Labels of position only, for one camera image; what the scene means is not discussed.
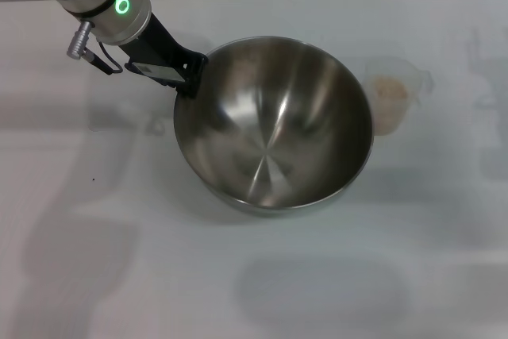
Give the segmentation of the stainless steel mixing bowl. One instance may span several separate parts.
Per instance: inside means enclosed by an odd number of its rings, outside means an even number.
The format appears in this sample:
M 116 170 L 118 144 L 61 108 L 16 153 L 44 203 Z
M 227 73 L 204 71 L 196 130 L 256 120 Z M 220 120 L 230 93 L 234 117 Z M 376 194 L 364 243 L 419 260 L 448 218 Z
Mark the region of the stainless steel mixing bowl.
M 288 37 L 235 40 L 208 55 L 173 122 L 184 160 L 217 197 L 280 215 L 343 193 L 371 155 L 374 121 L 357 78 L 328 52 Z

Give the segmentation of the clear plastic measuring cup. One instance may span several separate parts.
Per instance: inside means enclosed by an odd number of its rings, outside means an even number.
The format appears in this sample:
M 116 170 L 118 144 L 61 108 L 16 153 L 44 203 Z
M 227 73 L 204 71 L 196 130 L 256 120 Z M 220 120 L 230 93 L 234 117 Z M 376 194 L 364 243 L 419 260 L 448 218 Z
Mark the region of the clear plastic measuring cup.
M 435 82 L 429 71 L 418 69 L 407 60 L 390 56 L 381 56 L 368 61 L 365 65 L 363 87 L 370 102 L 373 120 L 371 83 L 374 78 L 378 76 L 388 76 L 397 79 L 405 85 L 409 93 L 409 105 L 406 114 L 413 104 L 419 103 L 418 97 L 422 91 L 430 93 L 435 86 Z

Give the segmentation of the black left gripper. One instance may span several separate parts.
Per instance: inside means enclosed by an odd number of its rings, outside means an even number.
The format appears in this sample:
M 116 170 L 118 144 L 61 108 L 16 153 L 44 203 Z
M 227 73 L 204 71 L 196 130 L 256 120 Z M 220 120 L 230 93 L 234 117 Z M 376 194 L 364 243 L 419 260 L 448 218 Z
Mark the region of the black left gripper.
M 151 14 L 147 26 L 138 37 L 120 48 L 129 61 L 174 68 L 183 78 L 183 82 L 176 87 L 178 94 L 196 97 L 208 58 L 179 44 L 155 14 Z

